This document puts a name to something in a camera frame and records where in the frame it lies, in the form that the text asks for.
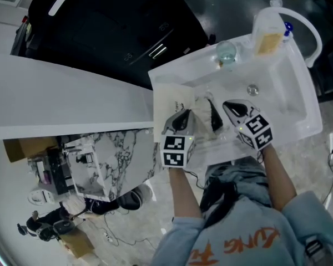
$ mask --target white sink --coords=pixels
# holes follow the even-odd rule
[[[248,42],[250,35],[232,39]],[[322,120],[310,73],[294,40],[267,57],[220,68],[216,45],[193,52],[149,72],[152,85],[177,83],[192,86],[197,95],[211,94],[224,122],[224,131],[216,140],[197,142],[188,168],[204,167],[252,154],[237,138],[222,103],[247,99],[264,110],[274,128],[274,146],[297,141],[322,131]],[[254,84],[257,96],[247,87]]]

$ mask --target white cloth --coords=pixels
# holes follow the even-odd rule
[[[83,197],[71,194],[63,202],[63,207],[68,211],[69,214],[76,215],[85,209],[85,200]],[[79,218],[86,219],[84,214],[79,215]]]
[[[197,98],[190,108],[196,117],[196,134],[206,140],[215,139],[211,124],[211,105],[206,97]]]

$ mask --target cardboard box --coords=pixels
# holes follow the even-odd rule
[[[8,139],[3,141],[10,162],[17,162],[23,158],[43,152],[47,148],[57,146],[55,137]]]
[[[59,237],[63,241],[64,246],[68,248],[76,258],[80,258],[94,250],[87,234],[78,228],[75,228],[69,234],[61,234]]]

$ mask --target faucet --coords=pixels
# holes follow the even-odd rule
[[[269,12],[269,11],[274,11],[277,12],[279,14],[285,14],[285,15],[289,15],[297,20],[299,20],[300,22],[302,22],[303,24],[305,24],[313,33],[313,35],[316,38],[317,41],[317,48],[315,50],[315,52],[313,52],[313,54],[305,59],[305,63],[306,66],[308,68],[312,68],[313,67],[313,63],[315,62],[315,60],[318,58],[318,56],[321,54],[322,52],[322,48],[323,48],[323,44],[322,44],[322,40],[321,37],[318,33],[318,31],[316,30],[316,28],[310,23],[309,20],[307,20],[304,16],[296,13],[293,10],[287,9],[287,8],[283,8],[283,7],[267,7],[262,9],[258,15],[255,17],[255,21],[254,21],[254,26],[253,26],[253,32],[251,34],[251,43],[254,45],[255,44],[255,31],[256,29],[259,28],[259,17],[264,14],[265,12]]]

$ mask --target cable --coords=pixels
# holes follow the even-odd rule
[[[201,190],[204,190],[205,188],[202,187],[200,184],[199,184],[199,177],[197,174],[195,174],[195,172],[192,172],[192,171],[185,171],[186,173],[196,177],[196,186],[199,187]]]
[[[140,240],[140,241],[134,241],[134,243],[125,242],[123,239],[117,238],[117,237],[115,236],[115,234],[114,234],[114,233],[111,231],[111,229],[109,228],[109,225],[107,224],[107,221],[106,221],[106,215],[107,215],[107,214],[104,215],[104,221],[105,221],[106,227],[109,229],[110,233],[113,235],[113,237],[114,237],[115,240],[117,241],[117,245],[114,244],[114,243],[112,243],[112,242],[109,242],[109,243],[111,243],[112,245],[114,245],[114,246],[117,247],[117,246],[120,245],[120,244],[119,244],[119,241],[121,241],[121,242],[123,242],[123,243],[125,243],[125,244],[127,244],[127,245],[130,245],[130,246],[134,246],[134,245],[136,245],[137,242],[148,241],[149,244],[150,244],[150,246],[151,246],[154,250],[156,250],[156,248],[152,245],[152,243],[149,241],[148,238],[144,238],[144,239],[142,239],[142,240]]]
[[[329,169],[331,170],[331,172],[332,172],[332,174],[333,174],[333,169],[332,169],[333,164],[331,165],[331,162],[330,162],[330,161],[331,161],[331,156],[332,156],[332,155],[333,155],[333,150],[332,150],[331,153],[328,155],[328,161],[327,161],[327,163],[328,163]],[[326,200],[327,200],[329,194],[332,192],[332,189],[333,189],[333,182],[332,182],[332,186],[331,186],[331,188],[329,189],[329,192],[328,192],[327,196],[324,198],[322,204],[324,204],[324,202],[326,202]]]
[[[140,240],[140,241],[134,241],[134,243],[129,243],[129,242],[124,241],[123,239],[120,239],[120,238],[116,237],[115,234],[113,233],[113,231],[111,231],[111,229],[109,228],[109,225],[107,224],[107,221],[106,221],[106,215],[108,215],[108,214],[109,214],[109,213],[107,213],[107,214],[104,215],[104,221],[105,221],[105,224],[106,224],[106,227],[107,227],[108,230],[105,229],[105,228],[99,228],[99,227],[97,227],[96,224],[95,224],[94,222],[92,222],[92,220],[90,220],[90,219],[89,219],[89,221],[90,221],[90,223],[92,223],[92,224],[95,226],[96,229],[103,229],[106,233],[108,233],[108,232],[111,233],[111,235],[112,235],[112,236],[114,237],[114,239],[116,240],[117,244],[114,244],[114,243],[112,243],[112,242],[110,242],[110,241],[109,241],[109,243],[111,243],[113,246],[118,247],[118,246],[120,245],[120,243],[119,243],[120,241],[123,242],[124,244],[130,245],[130,246],[134,246],[134,245],[136,245],[137,242],[147,241],[147,242],[150,244],[150,246],[151,246],[154,250],[156,250],[156,248],[152,245],[152,243],[150,242],[150,240],[149,240],[148,238],[144,238],[144,239],[142,239],[142,240]]]

